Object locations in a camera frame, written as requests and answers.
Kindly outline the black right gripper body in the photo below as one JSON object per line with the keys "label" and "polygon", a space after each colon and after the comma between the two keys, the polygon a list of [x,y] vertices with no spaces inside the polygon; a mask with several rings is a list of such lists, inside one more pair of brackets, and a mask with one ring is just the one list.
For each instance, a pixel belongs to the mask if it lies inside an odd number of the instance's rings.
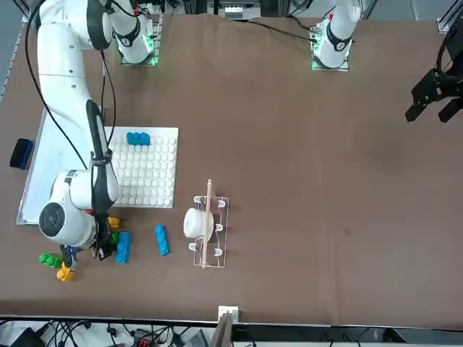
{"label": "black right gripper body", "polygon": [[97,226],[95,245],[97,248],[107,247],[112,242],[112,231],[108,221],[108,214],[97,213],[95,221]]}

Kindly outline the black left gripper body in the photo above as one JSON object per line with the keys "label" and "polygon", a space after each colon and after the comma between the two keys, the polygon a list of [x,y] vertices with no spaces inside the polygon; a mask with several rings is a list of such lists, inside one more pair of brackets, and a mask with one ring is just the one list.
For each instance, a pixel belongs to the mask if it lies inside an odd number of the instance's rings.
{"label": "black left gripper body", "polygon": [[[442,58],[444,52],[450,58],[451,67],[443,71]],[[440,88],[444,95],[457,95],[462,88],[462,25],[452,25],[449,28],[441,47],[439,48]]]}

